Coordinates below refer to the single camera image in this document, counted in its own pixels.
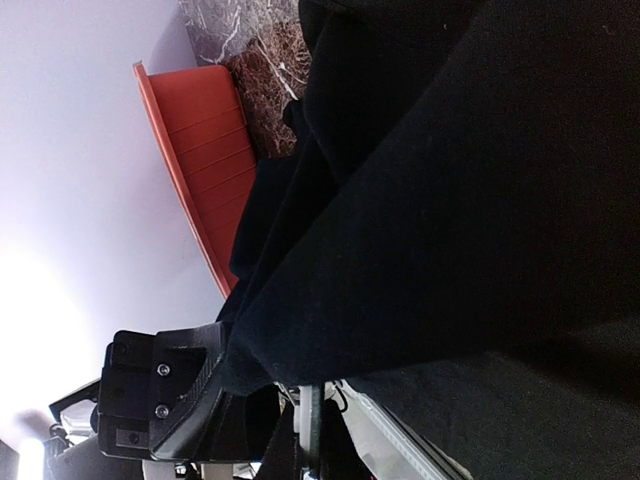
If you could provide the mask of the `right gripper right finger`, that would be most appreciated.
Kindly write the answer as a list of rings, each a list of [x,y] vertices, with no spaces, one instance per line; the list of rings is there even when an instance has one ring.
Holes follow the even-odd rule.
[[[323,405],[321,429],[321,478],[356,480],[365,478],[365,467],[336,402]]]

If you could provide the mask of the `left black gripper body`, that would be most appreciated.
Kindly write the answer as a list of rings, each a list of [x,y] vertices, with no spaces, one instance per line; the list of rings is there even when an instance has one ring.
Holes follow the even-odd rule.
[[[149,456],[151,334],[122,330],[107,346],[97,404],[98,444],[107,456]]]

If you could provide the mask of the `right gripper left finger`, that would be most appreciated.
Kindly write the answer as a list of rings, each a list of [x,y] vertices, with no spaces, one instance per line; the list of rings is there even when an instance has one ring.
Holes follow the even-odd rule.
[[[255,480],[299,480],[300,447],[294,432],[294,407],[287,404],[280,416]]]

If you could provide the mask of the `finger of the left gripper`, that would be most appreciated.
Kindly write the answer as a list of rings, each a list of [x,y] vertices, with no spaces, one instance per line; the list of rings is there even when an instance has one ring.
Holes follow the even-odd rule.
[[[229,327],[158,333],[149,384],[149,450],[156,460],[262,459],[280,417],[278,389],[235,395],[222,382]]]

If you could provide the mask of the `black t-shirt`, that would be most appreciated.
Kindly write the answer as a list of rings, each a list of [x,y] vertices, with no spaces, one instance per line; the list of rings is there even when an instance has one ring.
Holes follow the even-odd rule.
[[[477,479],[639,475],[639,5],[303,1],[223,384],[346,380]]]

